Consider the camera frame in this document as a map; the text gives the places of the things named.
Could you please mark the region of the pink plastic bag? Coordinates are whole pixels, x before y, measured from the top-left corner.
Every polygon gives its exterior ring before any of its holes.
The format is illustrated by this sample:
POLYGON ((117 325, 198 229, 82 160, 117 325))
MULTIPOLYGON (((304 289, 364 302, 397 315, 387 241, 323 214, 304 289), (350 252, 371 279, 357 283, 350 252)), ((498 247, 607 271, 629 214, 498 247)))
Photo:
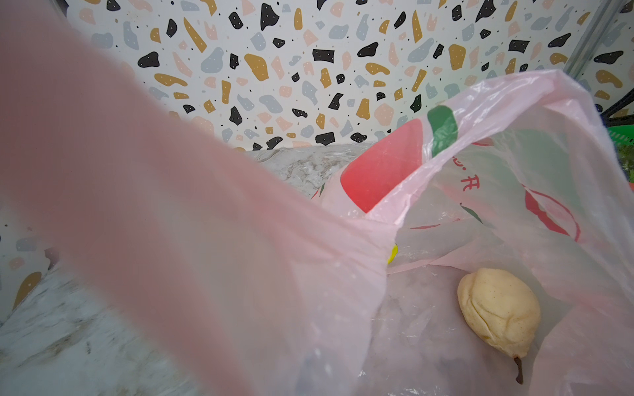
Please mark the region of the pink plastic bag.
POLYGON ((477 83, 305 197, 4 1, 1 196, 214 395, 633 392, 633 194, 559 70, 477 83), (523 384, 459 308, 481 268, 541 306, 523 384))

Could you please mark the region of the green plastic basket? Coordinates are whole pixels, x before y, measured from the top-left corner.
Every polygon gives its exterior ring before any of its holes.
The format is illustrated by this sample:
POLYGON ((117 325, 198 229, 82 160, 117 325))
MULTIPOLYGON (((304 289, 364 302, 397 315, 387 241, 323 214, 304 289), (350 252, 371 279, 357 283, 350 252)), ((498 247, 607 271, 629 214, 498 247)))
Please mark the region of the green plastic basket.
POLYGON ((608 128, 609 136, 614 142, 617 160, 627 181, 633 183, 633 126, 619 125, 608 128))

